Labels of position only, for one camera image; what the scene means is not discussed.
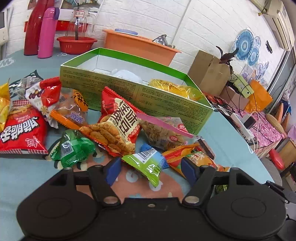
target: pink thermos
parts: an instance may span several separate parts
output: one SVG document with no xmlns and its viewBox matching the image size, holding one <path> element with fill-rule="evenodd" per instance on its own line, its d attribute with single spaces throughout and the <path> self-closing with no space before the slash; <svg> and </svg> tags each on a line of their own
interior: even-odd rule
<svg viewBox="0 0 296 241">
<path fill-rule="evenodd" d="M 58 7 L 50 7 L 45 11 L 40 31 L 38 58 L 49 58 L 52 56 L 58 19 Z"/>
</svg>

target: barcode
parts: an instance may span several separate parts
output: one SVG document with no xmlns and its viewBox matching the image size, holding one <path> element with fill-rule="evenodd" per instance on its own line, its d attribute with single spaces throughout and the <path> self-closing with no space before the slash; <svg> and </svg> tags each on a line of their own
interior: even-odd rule
<svg viewBox="0 0 296 241">
<path fill-rule="evenodd" d="M 152 148 L 147 151 L 142 151 L 140 153 L 134 154 L 136 158 L 138 158 L 144 164 L 156 153 L 157 151 Z"/>
<path fill-rule="evenodd" d="M 73 152 L 70 141 L 65 141 L 61 146 L 61 158 Z"/>
</svg>

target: brown cardboard box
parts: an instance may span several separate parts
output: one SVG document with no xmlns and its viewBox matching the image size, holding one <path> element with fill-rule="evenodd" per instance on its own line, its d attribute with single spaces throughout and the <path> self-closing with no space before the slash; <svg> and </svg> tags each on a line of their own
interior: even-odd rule
<svg viewBox="0 0 296 241">
<path fill-rule="evenodd" d="M 188 75 L 202 92 L 219 96 L 230 79 L 229 66 L 219 62 L 217 57 L 198 51 Z"/>
<path fill-rule="evenodd" d="M 244 110 L 249 102 L 249 99 L 244 98 L 242 95 L 236 93 L 233 88 L 229 86 L 225 86 L 223 88 L 220 97 L 224 99 L 231 107 L 240 108 L 241 110 Z"/>
</svg>

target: label on pitcher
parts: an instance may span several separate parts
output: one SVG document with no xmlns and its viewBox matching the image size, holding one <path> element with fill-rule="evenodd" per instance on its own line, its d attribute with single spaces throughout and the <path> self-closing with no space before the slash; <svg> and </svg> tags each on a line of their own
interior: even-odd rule
<svg viewBox="0 0 296 241">
<path fill-rule="evenodd" d="M 80 18 L 82 18 L 82 17 L 84 17 L 84 14 L 85 14 L 84 11 L 77 10 L 77 11 L 75 11 L 75 13 L 74 13 L 74 17 L 80 17 Z"/>
</svg>

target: thermos bottle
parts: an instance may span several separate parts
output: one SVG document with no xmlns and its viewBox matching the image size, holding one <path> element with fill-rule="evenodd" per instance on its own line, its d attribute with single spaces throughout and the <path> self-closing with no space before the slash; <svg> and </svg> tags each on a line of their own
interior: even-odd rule
<svg viewBox="0 0 296 241">
<path fill-rule="evenodd" d="M 52 56 L 58 19 L 58 7 L 50 7 L 45 11 L 40 31 L 38 58 L 49 58 Z"/>
<path fill-rule="evenodd" d="M 41 24 L 44 12 L 54 6 L 54 0 L 38 0 L 34 7 L 26 30 L 24 55 L 37 55 Z"/>
</svg>

